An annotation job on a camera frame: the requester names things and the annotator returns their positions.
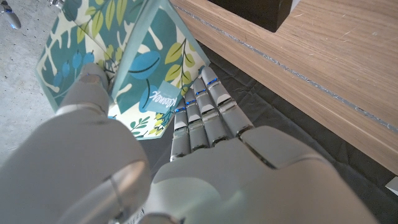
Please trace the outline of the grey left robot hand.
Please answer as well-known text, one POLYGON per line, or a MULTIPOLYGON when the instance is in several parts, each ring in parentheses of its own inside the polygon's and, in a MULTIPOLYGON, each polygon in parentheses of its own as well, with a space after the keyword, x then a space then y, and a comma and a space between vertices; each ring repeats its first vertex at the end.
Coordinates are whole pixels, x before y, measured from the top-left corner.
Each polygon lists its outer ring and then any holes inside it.
POLYGON ((150 174, 125 125, 109 119, 104 71, 86 64, 56 115, 1 166, 2 223, 376 223, 319 153, 268 126, 150 174))

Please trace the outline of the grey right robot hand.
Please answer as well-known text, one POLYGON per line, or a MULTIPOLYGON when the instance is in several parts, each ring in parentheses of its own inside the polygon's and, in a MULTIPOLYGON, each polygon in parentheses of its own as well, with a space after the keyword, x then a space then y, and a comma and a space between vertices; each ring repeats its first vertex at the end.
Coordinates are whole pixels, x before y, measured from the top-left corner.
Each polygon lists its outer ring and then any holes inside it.
MULTIPOLYGON (((63 5, 65 4, 65 0, 48 0, 48 2, 59 9, 62 9, 63 5)), ((18 30, 22 27, 18 16, 12 10, 12 7, 8 5, 6 0, 1 1, 1 15, 13 29, 18 30)))

